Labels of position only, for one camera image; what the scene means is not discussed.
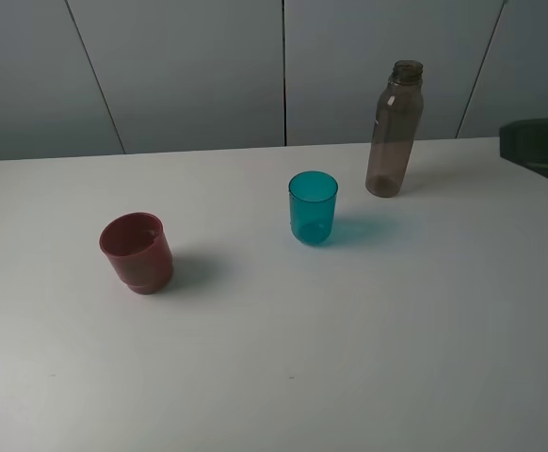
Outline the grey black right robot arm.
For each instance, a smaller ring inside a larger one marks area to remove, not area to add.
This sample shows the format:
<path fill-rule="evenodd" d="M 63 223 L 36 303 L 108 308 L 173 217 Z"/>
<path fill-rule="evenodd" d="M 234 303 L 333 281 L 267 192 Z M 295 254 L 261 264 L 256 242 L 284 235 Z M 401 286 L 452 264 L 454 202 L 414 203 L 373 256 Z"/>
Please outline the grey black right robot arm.
<path fill-rule="evenodd" d="M 499 140 L 503 159 L 548 179 L 548 118 L 506 124 Z"/>

